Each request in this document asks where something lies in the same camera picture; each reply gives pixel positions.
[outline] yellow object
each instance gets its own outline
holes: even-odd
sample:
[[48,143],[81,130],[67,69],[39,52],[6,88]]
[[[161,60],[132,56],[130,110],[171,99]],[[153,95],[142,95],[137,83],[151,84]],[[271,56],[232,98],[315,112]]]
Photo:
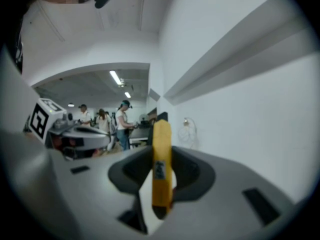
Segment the yellow object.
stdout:
[[166,207],[166,213],[170,211],[173,197],[171,134],[167,121],[162,119],[154,124],[152,206]]

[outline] man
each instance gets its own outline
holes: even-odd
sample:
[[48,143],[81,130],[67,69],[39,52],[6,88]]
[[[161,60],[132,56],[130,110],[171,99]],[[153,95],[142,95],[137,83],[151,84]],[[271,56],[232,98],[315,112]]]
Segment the man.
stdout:
[[91,116],[89,112],[87,111],[87,106],[85,104],[82,104],[80,106],[80,121],[82,126],[87,126],[90,127],[90,122],[91,122]]

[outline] jeans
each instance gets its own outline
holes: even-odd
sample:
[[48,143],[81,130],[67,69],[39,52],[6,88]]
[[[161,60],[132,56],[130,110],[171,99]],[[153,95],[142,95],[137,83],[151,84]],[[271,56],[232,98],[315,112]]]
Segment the jeans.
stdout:
[[128,130],[117,130],[116,136],[119,139],[120,146],[122,147],[123,151],[129,150],[129,135],[127,134]]

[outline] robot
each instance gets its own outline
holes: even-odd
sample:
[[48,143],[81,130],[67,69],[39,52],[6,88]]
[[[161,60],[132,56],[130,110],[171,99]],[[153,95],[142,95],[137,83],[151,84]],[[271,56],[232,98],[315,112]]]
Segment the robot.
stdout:
[[110,135],[103,130],[78,125],[72,114],[48,98],[39,98],[30,116],[29,129],[49,149],[58,149],[68,159],[90,157],[107,147]]

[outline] baseball cap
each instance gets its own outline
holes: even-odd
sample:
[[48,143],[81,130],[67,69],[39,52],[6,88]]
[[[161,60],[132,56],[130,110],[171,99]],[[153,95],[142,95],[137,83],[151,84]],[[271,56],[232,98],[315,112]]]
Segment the baseball cap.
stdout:
[[132,106],[130,105],[130,101],[127,100],[127,99],[125,99],[125,100],[122,101],[122,105],[126,105],[126,106],[128,106],[129,108],[132,109]]

